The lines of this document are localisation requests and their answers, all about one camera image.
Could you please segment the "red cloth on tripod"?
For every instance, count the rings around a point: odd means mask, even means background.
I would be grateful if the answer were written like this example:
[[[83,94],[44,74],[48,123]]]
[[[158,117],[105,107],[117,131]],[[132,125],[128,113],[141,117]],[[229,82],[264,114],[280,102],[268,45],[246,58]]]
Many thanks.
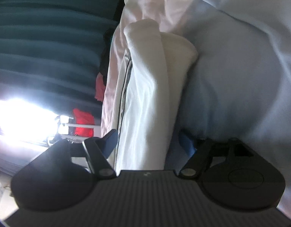
[[[73,110],[73,116],[75,119],[76,124],[95,124],[94,117],[91,113],[83,112],[79,109]],[[75,135],[77,136],[83,136],[83,137],[93,137],[94,136],[94,130],[93,128],[75,128]]]

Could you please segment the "dark teal right curtain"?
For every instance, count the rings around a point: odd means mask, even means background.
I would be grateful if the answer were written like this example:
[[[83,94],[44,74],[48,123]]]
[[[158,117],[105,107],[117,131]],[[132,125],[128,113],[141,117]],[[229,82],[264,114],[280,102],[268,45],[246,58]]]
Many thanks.
[[[104,33],[118,0],[0,0],[0,100],[101,116],[95,99]]]

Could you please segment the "silver tripod stand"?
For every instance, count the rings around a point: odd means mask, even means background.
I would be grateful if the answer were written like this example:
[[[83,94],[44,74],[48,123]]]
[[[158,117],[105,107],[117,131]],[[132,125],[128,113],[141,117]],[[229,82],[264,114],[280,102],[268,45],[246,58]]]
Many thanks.
[[[68,117],[65,115],[58,115],[53,121],[53,130],[52,134],[49,135],[47,140],[47,146],[50,147],[54,143],[58,142],[59,140],[66,139],[72,143],[80,143],[81,141],[90,138],[90,137],[83,137],[77,136],[74,134],[75,128],[93,128],[94,136],[93,137],[100,137],[101,129],[100,124],[76,124],[74,117]]]

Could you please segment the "white garment with black stripe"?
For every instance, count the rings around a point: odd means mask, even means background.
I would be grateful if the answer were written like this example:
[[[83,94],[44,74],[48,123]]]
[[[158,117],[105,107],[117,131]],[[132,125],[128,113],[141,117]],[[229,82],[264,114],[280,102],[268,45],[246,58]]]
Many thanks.
[[[182,36],[152,19],[124,29],[127,50],[118,75],[112,127],[118,131],[113,166],[161,170],[169,149],[187,73],[198,53]]]

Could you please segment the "bright window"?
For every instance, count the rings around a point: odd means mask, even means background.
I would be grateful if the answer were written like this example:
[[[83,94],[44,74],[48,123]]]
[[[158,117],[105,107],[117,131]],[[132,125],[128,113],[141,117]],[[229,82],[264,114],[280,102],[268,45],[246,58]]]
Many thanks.
[[[58,115],[21,98],[0,100],[0,140],[10,147],[48,147],[58,135]]]

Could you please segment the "pastel pink blue bedsheet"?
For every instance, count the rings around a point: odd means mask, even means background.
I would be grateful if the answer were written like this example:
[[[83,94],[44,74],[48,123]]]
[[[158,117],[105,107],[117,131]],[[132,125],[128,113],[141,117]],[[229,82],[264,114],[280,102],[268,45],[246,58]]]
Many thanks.
[[[282,172],[278,205],[291,218],[291,0],[124,0],[110,54],[101,131],[127,46],[123,30],[153,19],[198,51],[175,129],[194,136],[237,137]]]

